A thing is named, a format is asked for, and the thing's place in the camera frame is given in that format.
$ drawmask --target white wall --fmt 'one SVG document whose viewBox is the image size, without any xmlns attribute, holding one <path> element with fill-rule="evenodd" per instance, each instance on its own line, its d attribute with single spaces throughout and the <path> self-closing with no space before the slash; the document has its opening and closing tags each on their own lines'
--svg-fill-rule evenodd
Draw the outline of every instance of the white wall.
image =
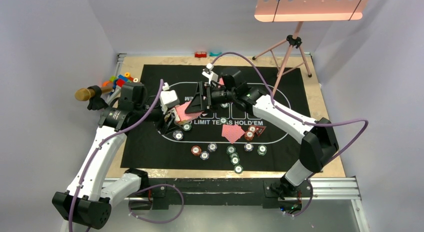
<svg viewBox="0 0 424 232">
<path fill-rule="evenodd" d="M 73 94 L 116 55 L 87 0 L 0 0 L 0 231 L 58 231 L 51 200 L 81 166 L 97 112 Z"/>
<path fill-rule="evenodd" d="M 117 52 L 181 55 L 220 49 L 254 55 L 293 34 L 296 27 L 296 22 L 257 21 L 257 0 L 88 1 Z M 304 23 L 304 50 L 315 51 L 330 25 Z M 286 47 L 275 52 L 284 54 Z"/>
<path fill-rule="evenodd" d="M 424 226 L 423 5 L 373 0 L 363 20 L 333 23 L 314 57 L 330 118 L 370 121 L 342 161 L 372 232 Z M 359 128 L 338 128 L 340 144 Z"/>
</svg>

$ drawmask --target wooden table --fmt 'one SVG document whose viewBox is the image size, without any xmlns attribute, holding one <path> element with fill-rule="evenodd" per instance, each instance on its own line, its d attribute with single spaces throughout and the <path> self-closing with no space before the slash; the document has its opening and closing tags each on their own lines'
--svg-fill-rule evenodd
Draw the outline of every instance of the wooden table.
<svg viewBox="0 0 424 232">
<path fill-rule="evenodd" d="M 159 65 L 206 65 L 210 63 L 213 58 L 195 58 L 192 56 L 182 57 L 140 57 L 140 56 L 126 56 L 123 60 L 121 67 L 121 74 L 125 72 L 131 73 L 132 77 L 140 78 L 145 64 L 159 64 Z M 253 61 L 256 66 L 275 67 L 275 62 L 272 57 L 260 57 Z M 292 56 L 288 59 L 287 67 L 294 67 L 302 62 L 301 57 Z M 310 56 L 307 56 L 307 62 L 310 66 L 312 78 L 307 76 L 305 66 L 301 66 L 303 84 L 307 96 L 307 102 L 311 117 L 319 120 L 321 117 L 328 118 L 326 105 L 322 98 L 320 85 L 318 83 L 317 75 Z M 246 61 L 240 57 L 224 56 L 220 58 L 215 65 L 224 66 L 250 66 Z M 121 160 L 124 153 L 124 145 L 119 148 L 112 161 L 109 171 L 106 175 L 107 178 L 120 178 L 127 168 L 121 168 Z M 234 171 L 212 171 L 212 170 L 168 170 L 168 169 L 143 169 L 147 171 L 151 178 L 280 178 L 284 172 L 262 172 L 262 171 L 243 171 L 238 175 Z M 340 157 L 333 160 L 326 165 L 322 173 L 316 174 L 314 177 L 345 177 Z"/>
</svg>

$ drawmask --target blue object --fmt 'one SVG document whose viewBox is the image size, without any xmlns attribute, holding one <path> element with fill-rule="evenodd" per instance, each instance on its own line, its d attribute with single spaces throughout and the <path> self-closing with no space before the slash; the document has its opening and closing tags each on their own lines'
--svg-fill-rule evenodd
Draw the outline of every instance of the blue object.
<svg viewBox="0 0 424 232">
<path fill-rule="evenodd" d="M 221 55 L 222 54 L 222 52 L 220 51 L 220 52 L 209 52 L 209 56 L 219 56 L 219 55 Z"/>
<path fill-rule="evenodd" d="M 127 81 L 128 81 L 128 78 L 126 78 L 126 77 L 124 77 L 124 76 L 122 76 L 122 75 L 119 75 L 119 76 L 118 76 L 118 78 L 119 78 L 119 79 L 124 80 L 125 82 L 127 82 Z"/>
</svg>

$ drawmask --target black mount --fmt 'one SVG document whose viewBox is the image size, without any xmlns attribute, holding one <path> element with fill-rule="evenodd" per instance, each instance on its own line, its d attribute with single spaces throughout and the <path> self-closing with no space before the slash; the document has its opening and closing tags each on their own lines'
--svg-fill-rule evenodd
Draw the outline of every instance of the black mount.
<svg viewBox="0 0 424 232">
<path fill-rule="evenodd" d="M 135 174 L 141 178 L 140 190 L 150 186 L 147 172 L 128 169 L 125 173 Z M 51 200 L 64 220 L 69 220 L 69 211 L 71 210 L 73 198 L 74 196 L 69 195 L 69 191 L 66 191 L 65 193 L 56 192 Z M 72 222 L 100 230 L 106 224 L 111 214 L 112 206 L 109 204 L 109 201 L 109 197 L 100 198 L 98 201 L 90 201 L 87 196 L 77 198 Z"/>
<path fill-rule="evenodd" d="M 293 39 L 293 35 L 288 35 L 287 36 L 287 41 L 291 46 L 294 46 L 297 48 L 299 48 L 302 44 L 302 39 L 300 37 L 296 37 L 296 39 Z"/>
<path fill-rule="evenodd" d="M 263 209 L 277 209 L 296 204 L 298 191 L 303 197 L 310 197 L 307 182 L 300 184 L 296 193 L 288 194 L 282 202 L 272 185 L 279 184 L 276 178 L 150 178 L 151 185 L 172 184 L 184 196 L 184 205 L 205 206 L 261 206 Z M 153 210 L 167 210 L 169 205 L 181 205 L 179 194 L 168 187 L 152 190 Z M 137 207 L 137 201 L 130 202 Z"/>
<path fill-rule="evenodd" d="M 101 98 L 102 90 L 100 89 L 99 86 L 90 86 L 87 89 L 94 90 L 94 96 L 92 98 L 90 98 L 90 100 L 88 101 L 88 106 L 87 106 L 88 110 L 97 111 L 97 110 L 100 110 L 100 109 L 107 108 L 109 106 L 105 102 L 105 100 L 103 100 L 103 98 Z"/>
<path fill-rule="evenodd" d="M 253 115 L 252 106 L 266 93 L 258 88 L 251 88 L 236 67 L 226 67 L 221 72 L 223 86 L 198 82 L 195 96 L 185 113 L 209 112 L 217 109 L 219 104 L 233 103 L 236 108 Z"/>
<path fill-rule="evenodd" d="M 98 125 L 115 128 L 115 131 L 123 130 L 137 122 L 151 103 L 147 90 L 142 83 L 126 82 L 121 89 L 118 99 L 118 107 L 108 106 L 100 115 Z M 160 105 L 156 105 L 145 121 L 154 122 L 156 129 L 161 134 L 169 133 L 177 128 L 173 123 L 173 115 L 163 115 Z"/>
<path fill-rule="evenodd" d="M 315 123 L 330 124 L 331 121 L 321 118 Z M 306 169 L 318 173 L 338 150 L 334 128 L 315 126 L 302 138 L 299 160 Z"/>
</svg>

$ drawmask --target poker table mat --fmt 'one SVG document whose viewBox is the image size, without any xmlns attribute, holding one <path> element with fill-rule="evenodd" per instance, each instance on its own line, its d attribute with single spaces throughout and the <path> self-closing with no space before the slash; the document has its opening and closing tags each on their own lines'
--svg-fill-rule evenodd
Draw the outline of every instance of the poker table mat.
<svg viewBox="0 0 424 232">
<path fill-rule="evenodd" d="M 220 74 L 226 66 L 215 66 L 213 71 Z M 175 90 L 180 104 L 190 101 L 195 94 L 198 81 L 206 81 L 202 76 L 200 65 L 144 65 L 141 74 L 143 83 L 149 95 L 158 91 L 159 80 L 163 79 Z M 266 91 L 257 73 L 252 67 L 237 66 L 249 86 L 258 87 Z M 276 82 L 277 68 L 259 67 L 259 71 L 268 85 L 273 88 Z M 306 98 L 304 82 L 300 69 L 284 75 L 275 100 L 292 110 L 311 116 Z M 233 146 L 240 158 L 240 165 L 248 171 L 287 171 L 299 158 L 300 145 L 285 131 L 272 123 L 248 115 L 230 105 L 228 108 L 218 107 L 218 110 L 203 114 L 192 121 L 192 129 L 183 131 L 183 139 L 177 141 L 172 133 L 160 135 L 153 123 L 141 123 L 128 134 L 123 151 L 121 167 L 123 168 L 161 168 L 161 169 L 190 169 L 190 170 L 233 170 L 234 165 L 226 153 L 231 143 L 222 137 L 220 117 L 228 118 L 231 125 L 240 125 L 247 130 L 249 125 L 266 126 L 260 136 L 247 141 L 244 137 L 237 140 Z M 244 151 L 244 144 L 253 144 L 253 151 Z M 200 146 L 207 151 L 209 143 L 216 143 L 217 150 L 209 153 L 207 160 L 191 153 L 193 146 Z M 257 152 L 258 145 L 266 145 L 267 153 L 261 156 Z"/>
</svg>

